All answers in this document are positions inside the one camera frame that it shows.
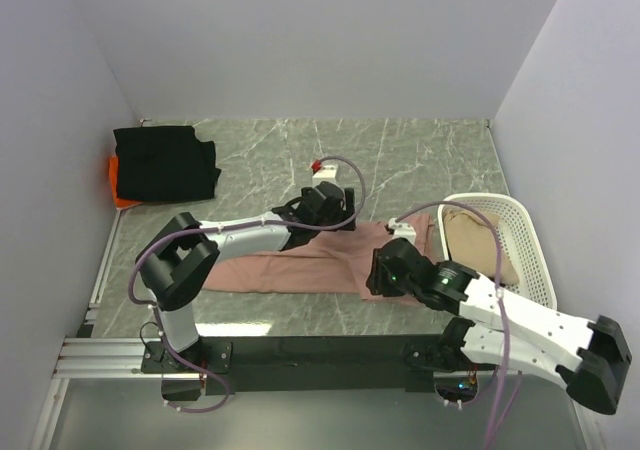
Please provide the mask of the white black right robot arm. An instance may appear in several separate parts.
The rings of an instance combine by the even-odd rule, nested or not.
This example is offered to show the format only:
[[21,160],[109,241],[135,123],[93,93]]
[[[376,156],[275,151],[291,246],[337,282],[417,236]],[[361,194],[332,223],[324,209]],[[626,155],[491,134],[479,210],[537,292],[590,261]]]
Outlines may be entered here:
[[504,364],[560,386],[596,413],[617,412],[632,355],[615,320],[564,314],[457,262],[434,264],[404,238],[374,250],[366,285],[375,296],[412,297],[451,314],[434,347],[410,351],[410,366],[454,372]]

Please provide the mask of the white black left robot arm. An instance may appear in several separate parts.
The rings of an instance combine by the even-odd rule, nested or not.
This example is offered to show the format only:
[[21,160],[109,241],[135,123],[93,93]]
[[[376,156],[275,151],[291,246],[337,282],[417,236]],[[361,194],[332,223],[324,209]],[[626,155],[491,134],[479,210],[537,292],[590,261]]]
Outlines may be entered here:
[[217,263],[308,244],[323,231],[355,229],[355,190],[323,181],[253,218],[205,223],[189,212],[174,217],[138,255],[134,277],[166,339],[164,359],[186,372],[205,361],[192,301]]

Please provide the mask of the pink printed t-shirt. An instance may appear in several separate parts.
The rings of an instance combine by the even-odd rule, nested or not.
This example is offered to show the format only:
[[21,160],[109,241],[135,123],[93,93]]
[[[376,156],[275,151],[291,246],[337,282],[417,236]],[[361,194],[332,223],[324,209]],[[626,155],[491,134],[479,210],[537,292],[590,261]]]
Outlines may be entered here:
[[373,251],[392,235],[384,221],[360,221],[353,231],[322,232],[308,244],[217,263],[203,288],[226,293],[353,294],[382,301],[366,286]]

